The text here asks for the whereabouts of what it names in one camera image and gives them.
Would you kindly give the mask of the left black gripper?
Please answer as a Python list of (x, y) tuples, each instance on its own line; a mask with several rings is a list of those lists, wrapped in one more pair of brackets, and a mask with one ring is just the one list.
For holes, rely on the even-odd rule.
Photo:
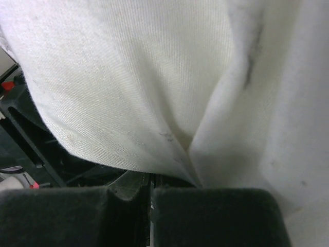
[(40, 187), (90, 187), (113, 182), (123, 170), (69, 154), (44, 125), (23, 75), (1, 76), (1, 173), (29, 175)]

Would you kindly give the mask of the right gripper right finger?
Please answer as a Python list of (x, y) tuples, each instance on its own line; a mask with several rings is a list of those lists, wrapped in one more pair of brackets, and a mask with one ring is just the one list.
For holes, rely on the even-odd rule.
[(151, 188), (154, 246), (291, 246), (265, 190), (202, 189), (164, 175), (155, 175)]

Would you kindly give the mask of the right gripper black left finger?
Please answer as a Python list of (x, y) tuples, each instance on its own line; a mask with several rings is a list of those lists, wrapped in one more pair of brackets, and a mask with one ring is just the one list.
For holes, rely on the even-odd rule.
[(149, 175), (108, 185), (1, 192), (1, 246), (146, 246)]

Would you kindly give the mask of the white pillow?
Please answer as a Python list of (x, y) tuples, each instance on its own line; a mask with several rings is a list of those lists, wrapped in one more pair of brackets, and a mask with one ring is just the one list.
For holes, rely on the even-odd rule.
[(197, 181), (188, 147), (232, 54), (225, 1), (1, 1), (1, 32), (69, 153)]

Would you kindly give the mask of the white pillowcase blue trim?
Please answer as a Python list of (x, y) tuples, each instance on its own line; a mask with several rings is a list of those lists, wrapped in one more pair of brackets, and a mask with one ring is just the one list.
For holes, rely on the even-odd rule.
[(205, 188), (277, 200), (293, 246), (328, 246), (328, 1), (228, 1), (233, 55), (189, 152)]

